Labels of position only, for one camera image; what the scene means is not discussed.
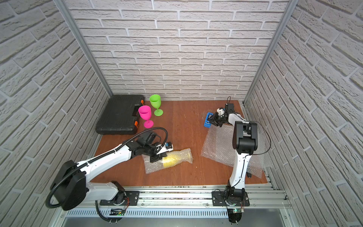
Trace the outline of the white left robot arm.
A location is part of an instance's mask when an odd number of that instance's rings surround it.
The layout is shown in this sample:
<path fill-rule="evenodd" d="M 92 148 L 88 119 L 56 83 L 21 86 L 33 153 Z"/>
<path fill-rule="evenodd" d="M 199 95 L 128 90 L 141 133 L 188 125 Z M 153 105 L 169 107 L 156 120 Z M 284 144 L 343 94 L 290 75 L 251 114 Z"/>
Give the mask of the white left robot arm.
<path fill-rule="evenodd" d="M 127 140 L 114 149 L 92 159 L 75 163 L 65 162 L 54 179 L 46 197 L 47 208 L 61 207 L 69 211 L 84 201 L 108 201 L 121 205 L 126 200 L 125 189 L 117 182 L 92 183 L 91 181 L 108 169 L 136 156 L 150 156 L 153 161 L 166 157 L 173 150 L 171 142 L 153 143 L 152 138 Z"/>

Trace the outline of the blue tape dispenser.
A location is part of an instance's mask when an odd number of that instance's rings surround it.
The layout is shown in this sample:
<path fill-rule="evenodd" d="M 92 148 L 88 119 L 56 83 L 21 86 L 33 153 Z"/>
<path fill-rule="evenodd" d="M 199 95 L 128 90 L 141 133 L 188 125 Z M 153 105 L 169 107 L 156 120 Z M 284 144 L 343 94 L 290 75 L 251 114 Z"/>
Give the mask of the blue tape dispenser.
<path fill-rule="evenodd" d="M 209 121 L 209 118 L 211 116 L 213 116 L 213 113 L 208 112 L 207 115 L 206 115 L 205 121 L 204 121 L 204 127 L 206 127 L 206 128 L 210 128 L 211 127 L 211 123 Z"/>

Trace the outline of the yellow plastic wine glass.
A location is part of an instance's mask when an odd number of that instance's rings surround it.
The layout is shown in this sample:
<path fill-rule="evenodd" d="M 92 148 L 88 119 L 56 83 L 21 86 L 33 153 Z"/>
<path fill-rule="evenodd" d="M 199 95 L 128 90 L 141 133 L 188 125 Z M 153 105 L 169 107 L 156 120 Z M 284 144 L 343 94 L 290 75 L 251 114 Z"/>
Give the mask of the yellow plastic wine glass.
<path fill-rule="evenodd" d="M 162 158 L 163 168 L 171 168 L 182 162 L 193 163 L 191 149 L 183 149 L 179 151 L 172 151 Z"/>

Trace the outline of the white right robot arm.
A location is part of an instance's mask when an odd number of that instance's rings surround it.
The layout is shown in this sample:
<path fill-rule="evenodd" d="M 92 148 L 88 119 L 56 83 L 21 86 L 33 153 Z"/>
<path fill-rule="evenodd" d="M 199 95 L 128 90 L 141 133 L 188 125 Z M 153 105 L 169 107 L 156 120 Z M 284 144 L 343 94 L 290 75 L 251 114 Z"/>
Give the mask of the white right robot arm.
<path fill-rule="evenodd" d="M 226 197 L 242 198 L 245 195 L 245 178 L 248 163 L 258 148 L 258 126 L 255 122 L 245 120 L 239 113 L 219 112 L 208 117 L 208 121 L 218 127 L 223 124 L 233 126 L 232 147 L 235 150 L 233 172 L 229 179 Z"/>

